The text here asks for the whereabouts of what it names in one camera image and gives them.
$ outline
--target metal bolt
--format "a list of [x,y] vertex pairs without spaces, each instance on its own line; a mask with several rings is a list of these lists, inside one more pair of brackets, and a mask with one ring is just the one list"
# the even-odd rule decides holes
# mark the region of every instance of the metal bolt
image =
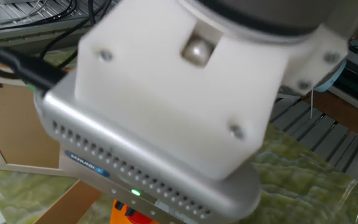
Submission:
[[237,139],[244,140],[244,132],[242,131],[240,126],[231,125],[229,128],[232,136],[234,136]]
[[324,61],[327,63],[336,63],[340,57],[338,53],[327,52],[324,54]]
[[110,62],[113,58],[112,53],[108,50],[102,50],[99,52],[99,57],[105,62]]
[[311,86],[311,82],[310,81],[306,81],[306,80],[300,80],[298,82],[298,88],[301,90],[308,90]]

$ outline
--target table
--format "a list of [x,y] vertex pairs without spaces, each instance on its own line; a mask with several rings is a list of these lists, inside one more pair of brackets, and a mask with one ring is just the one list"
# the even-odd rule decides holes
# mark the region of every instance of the table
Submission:
[[[250,160],[264,192],[259,207],[241,223],[357,223],[358,181],[276,127],[268,127],[262,149]],[[33,223],[75,182],[0,171],[0,210],[8,224]],[[78,223],[108,223],[112,201],[102,195]]]

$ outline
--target black cylinder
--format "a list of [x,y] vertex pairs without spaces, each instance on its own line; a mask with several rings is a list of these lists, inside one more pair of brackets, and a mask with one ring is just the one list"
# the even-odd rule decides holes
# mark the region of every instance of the black cylinder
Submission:
[[198,0],[219,15],[269,34],[299,36],[329,17],[337,0]]

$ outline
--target blue label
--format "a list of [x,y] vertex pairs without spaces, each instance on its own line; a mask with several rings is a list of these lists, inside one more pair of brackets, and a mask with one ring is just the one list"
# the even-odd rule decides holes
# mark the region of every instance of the blue label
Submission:
[[104,169],[84,160],[83,158],[77,156],[76,154],[70,152],[70,151],[66,151],[65,152],[66,155],[74,160],[74,161],[77,161],[78,163],[82,164],[83,166],[86,166],[87,168],[91,169],[91,170],[94,170],[95,172],[97,172],[98,174],[102,175],[103,177],[110,177],[110,174],[109,172],[105,171]]

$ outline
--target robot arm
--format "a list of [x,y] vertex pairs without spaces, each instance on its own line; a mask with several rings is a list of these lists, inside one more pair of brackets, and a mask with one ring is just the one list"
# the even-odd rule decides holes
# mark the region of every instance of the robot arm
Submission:
[[157,201],[186,223],[232,223],[259,203],[247,159],[279,87],[308,93],[357,25],[351,0],[123,0],[35,105],[71,175],[118,199],[140,190],[141,213]]
[[214,10],[234,2],[121,2],[80,42],[76,100],[153,153],[225,179],[261,147],[280,85],[306,94],[347,55],[347,39],[321,24],[328,12],[246,27]]

